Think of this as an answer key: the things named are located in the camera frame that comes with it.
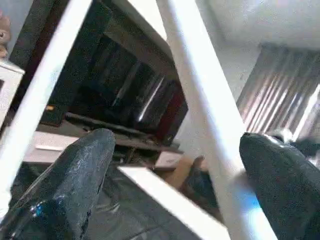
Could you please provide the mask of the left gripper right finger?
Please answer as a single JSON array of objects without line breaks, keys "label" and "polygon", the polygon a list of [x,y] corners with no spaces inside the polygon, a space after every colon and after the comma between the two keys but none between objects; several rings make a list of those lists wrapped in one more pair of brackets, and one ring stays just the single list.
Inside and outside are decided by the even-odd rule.
[{"label": "left gripper right finger", "polygon": [[296,143],[246,132],[239,153],[246,174],[279,240],[320,238],[320,170]]}]

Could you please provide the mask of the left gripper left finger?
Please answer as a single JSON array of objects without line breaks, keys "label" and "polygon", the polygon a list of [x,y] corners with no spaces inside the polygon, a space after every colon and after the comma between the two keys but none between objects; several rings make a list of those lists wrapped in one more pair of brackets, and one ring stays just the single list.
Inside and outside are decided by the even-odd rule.
[{"label": "left gripper left finger", "polygon": [[2,240],[81,240],[100,196],[116,140],[106,128],[70,144],[0,224]]}]

